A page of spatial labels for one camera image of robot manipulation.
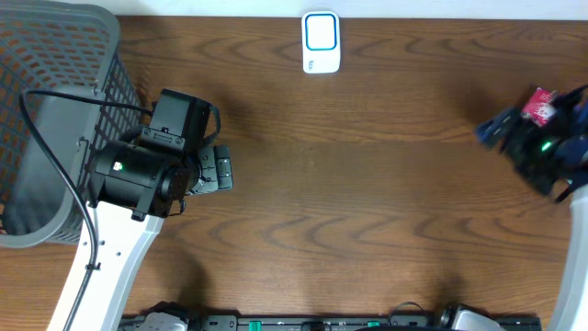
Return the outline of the red purple snack packet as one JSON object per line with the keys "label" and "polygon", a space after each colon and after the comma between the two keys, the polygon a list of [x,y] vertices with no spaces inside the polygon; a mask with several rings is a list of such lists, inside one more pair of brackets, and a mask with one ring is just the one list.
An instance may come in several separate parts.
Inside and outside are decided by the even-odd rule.
{"label": "red purple snack packet", "polygon": [[556,110],[551,105],[555,95],[538,87],[522,109],[522,117],[533,121],[538,127],[545,126],[553,117]]}

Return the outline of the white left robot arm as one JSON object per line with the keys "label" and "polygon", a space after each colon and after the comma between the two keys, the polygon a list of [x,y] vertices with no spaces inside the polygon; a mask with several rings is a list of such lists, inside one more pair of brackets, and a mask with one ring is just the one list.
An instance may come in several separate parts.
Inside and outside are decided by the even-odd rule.
{"label": "white left robot arm", "polygon": [[115,141],[92,165],[89,216],[49,328],[115,330],[140,265],[175,201],[230,190],[225,145],[177,156]]}

